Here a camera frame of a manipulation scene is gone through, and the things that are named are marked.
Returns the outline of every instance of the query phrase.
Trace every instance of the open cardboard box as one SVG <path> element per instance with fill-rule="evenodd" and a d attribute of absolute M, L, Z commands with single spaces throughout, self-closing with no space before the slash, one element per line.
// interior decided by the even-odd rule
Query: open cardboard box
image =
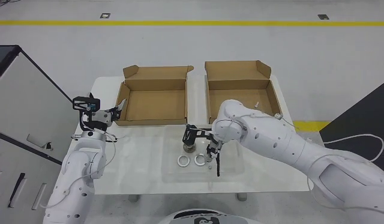
<path fill-rule="evenodd" d="M 187 73 L 193 66 L 123 69 L 116 104 L 127 99 L 116 121 L 119 126 L 187 123 Z"/>
<path fill-rule="evenodd" d="M 281 113 L 272 82 L 271 68 L 261 61 L 207 61 L 207 108 L 209 123 L 217 118 L 223 101 L 234 99 L 245 107 L 268 115 Z"/>

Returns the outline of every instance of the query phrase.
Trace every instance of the robot logo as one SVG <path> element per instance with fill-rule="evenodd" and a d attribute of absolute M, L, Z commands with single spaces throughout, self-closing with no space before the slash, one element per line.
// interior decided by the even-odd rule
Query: robot logo
<path fill-rule="evenodd" d="M 211 217 L 209 220 L 205 217 L 198 217 L 194 220 L 194 224 L 220 224 L 216 217 Z"/>

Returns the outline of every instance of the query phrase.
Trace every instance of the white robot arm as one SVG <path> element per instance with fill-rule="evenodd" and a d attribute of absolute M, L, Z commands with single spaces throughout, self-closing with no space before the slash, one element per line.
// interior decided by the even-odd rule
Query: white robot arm
<path fill-rule="evenodd" d="M 46 208 L 44 224 L 84 223 L 95 194 L 94 180 L 101 178 L 104 168 L 115 156 L 106 164 L 106 137 L 109 136 L 112 142 L 117 141 L 106 130 L 119 118 L 124 103 L 125 100 L 109 110 L 99 110 L 100 100 L 93 98 L 92 94 L 90 97 L 76 97 L 73 100 L 73 108 L 80 111 L 83 133 L 73 135 L 73 139 L 79 142 L 64 157 L 48 205 L 42 206 Z M 89 148 L 91 151 L 81 150 L 82 148 Z"/>
<path fill-rule="evenodd" d="M 226 100 L 212 132 L 220 146 L 237 140 L 261 156 L 301 171 L 332 205 L 347 212 L 352 223 L 383 223 L 384 172 L 357 154 L 303 140 L 279 119 Z"/>

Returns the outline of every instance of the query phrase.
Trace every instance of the table leg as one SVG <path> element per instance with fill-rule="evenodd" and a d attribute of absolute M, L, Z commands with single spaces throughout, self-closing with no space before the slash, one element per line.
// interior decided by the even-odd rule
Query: table leg
<path fill-rule="evenodd" d="M 129 195 L 128 200 L 132 203 L 137 202 L 140 199 L 141 195 Z"/>
<path fill-rule="evenodd" d="M 239 201 L 246 201 L 248 198 L 248 195 L 246 193 L 236 193 L 236 198 Z"/>

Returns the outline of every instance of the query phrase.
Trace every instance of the yellow floor line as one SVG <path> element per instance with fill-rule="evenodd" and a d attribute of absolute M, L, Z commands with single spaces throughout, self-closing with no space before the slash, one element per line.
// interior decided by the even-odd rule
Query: yellow floor line
<path fill-rule="evenodd" d="M 384 22 L 279 20 L 0 20 L 0 25 L 26 26 L 384 26 Z"/>
<path fill-rule="evenodd" d="M 297 132 L 319 132 L 329 123 L 330 121 L 294 121 L 293 125 Z"/>

